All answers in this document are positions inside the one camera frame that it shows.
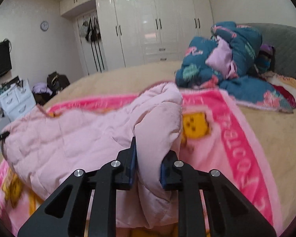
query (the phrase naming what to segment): wardrobe door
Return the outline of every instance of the wardrobe door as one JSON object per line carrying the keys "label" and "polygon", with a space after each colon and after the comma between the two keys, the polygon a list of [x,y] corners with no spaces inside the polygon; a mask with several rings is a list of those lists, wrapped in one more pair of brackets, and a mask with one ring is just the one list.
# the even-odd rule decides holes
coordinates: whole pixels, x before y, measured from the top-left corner
{"label": "wardrobe door", "polygon": [[124,68],[114,0],[97,0],[96,9],[108,70]]}
{"label": "wardrobe door", "polygon": [[192,39],[198,35],[198,21],[193,0],[175,0],[179,26],[179,58],[183,59]]}
{"label": "wardrobe door", "polygon": [[144,64],[135,0],[114,0],[126,67]]}
{"label": "wardrobe door", "polygon": [[148,47],[161,44],[160,23],[154,0],[135,0],[140,41],[144,53]]}
{"label": "wardrobe door", "polygon": [[174,0],[155,0],[161,43],[177,43],[178,27],[176,22],[176,8]]}
{"label": "wardrobe door", "polygon": [[210,38],[213,15],[209,0],[193,0],[199,28],[199,36]]}

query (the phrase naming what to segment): black bag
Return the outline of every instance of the black bag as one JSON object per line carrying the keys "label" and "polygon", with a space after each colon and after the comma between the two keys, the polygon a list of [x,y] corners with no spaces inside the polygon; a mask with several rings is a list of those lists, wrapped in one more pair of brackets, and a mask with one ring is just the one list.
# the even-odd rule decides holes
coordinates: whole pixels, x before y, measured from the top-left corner
{"label": "black bag", "polygon": [[96,41],[96,31],[92,27],[91,18],[89,21],[88,32],[87,32],[87,35],[85,36],[85,39],[87,40],[87,42],[95,42]]}
{"label": "black bag", "polygon": [[47,86],[53,93],[57,93],[65,89],[70,82],[66,75],[58,74],[56,71],[48,75]]}

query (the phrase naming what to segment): door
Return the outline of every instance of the door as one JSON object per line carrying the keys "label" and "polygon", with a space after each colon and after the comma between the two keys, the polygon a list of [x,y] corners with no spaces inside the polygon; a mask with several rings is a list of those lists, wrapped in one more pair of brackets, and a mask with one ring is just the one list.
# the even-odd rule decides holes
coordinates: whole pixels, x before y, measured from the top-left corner
{"label": "door", "polygon": [[213,25],[213,15],[209,0],[193,0],[197,22],[199,25],[199,36],[210,38]]}
{"label": "door", "polygon": [[[89,24],[89,19],[91,20],[91,24],[94,23],[94,18],[96,17],[96,12],[88,13],[80,18],[77,19],[78,24],[78,30],[83,25],[84,21],[86,21]],[[104,49],[102,46],[102,41],[99,40],[99,42],[87,42],[85,37],[80,37],[80,44],[82,48],[82,53],[87,71],[89,75],[92,75],[94,73],[101,73],[107,70],[105,56],[104,56]]]}
{"label": "door", "polygon": [[142,65],[144,64],[144,58],[136,17],[135,0],[114,0],[114,2],[125,65],[127,67]]}
{"label": "door", "polygon": [[159,19],[154,0],[135,0],[139,36],[143,53],[151,46],[161,44]]}
{"label": "door", "polygon": [[177,43],[178,28],[174,0],[155,0],[161,43]]}
{"label": "door", "polygon": [[116,20],[114,0],[97,0],[96,9],[107,68],[108,70],[124,68],[125,62]]}
{"label": "door", "polygon": [[175,0],[179,26],[179,58],[183,59],[192,39],[198,35],[198,21],[193,0]]}

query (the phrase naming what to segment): yellow cartoon character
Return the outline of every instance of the yellow cartoon character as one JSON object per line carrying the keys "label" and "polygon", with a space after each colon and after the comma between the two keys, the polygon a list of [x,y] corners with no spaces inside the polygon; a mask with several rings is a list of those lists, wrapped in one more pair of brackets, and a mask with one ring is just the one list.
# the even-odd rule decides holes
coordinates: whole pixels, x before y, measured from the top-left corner
{"label": "yellow cartoon character", "polygon": [[5,200],[10,200],[12,208],[15,208],[23,191],[23,183],[10,168],[2,184],[2,190],[5,193]]}
{"label": "yellow cartoon character", "polygon": [[205,113],[191,113],[183,115],[182,144],[187,138],[197,139],[210,134],[210,127],[206,121]]}

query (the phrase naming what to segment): drawer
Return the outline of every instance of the drawer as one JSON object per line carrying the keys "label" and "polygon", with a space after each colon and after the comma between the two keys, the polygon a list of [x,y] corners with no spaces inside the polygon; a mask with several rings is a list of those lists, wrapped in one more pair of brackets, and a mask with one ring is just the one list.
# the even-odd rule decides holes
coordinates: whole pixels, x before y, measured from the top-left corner
{"label": "drawer", "polygon": [[166,43],[166,44],[147,44],[144,47],[144,54],[165,54],[165,53],[177,53],[178,44],[177,43]]}
{"label": "drawer", "polygon": [[32,93],[27,80],[23,81],[23,88],[16,86],[14,90],[20,103],[26,100],[26,98]]}
{"label": "drawer", "polygon": [[14,89],[0,96],[0,105],[4,111],[9,112],[19,104]]}
{"label": "drawer", "polygon": [[177,60],[178,60],[177,53],[144,55],[145,64],[160,62],[160,61],[177,61]]}
{"label": "drawer", "polygon": [[25,116],[29,113],[36,105],[33,95],[30,95],[25,101],[21,102],[15,109],[13,109],[8,116],[11,121],[16,120],[17,118]]}

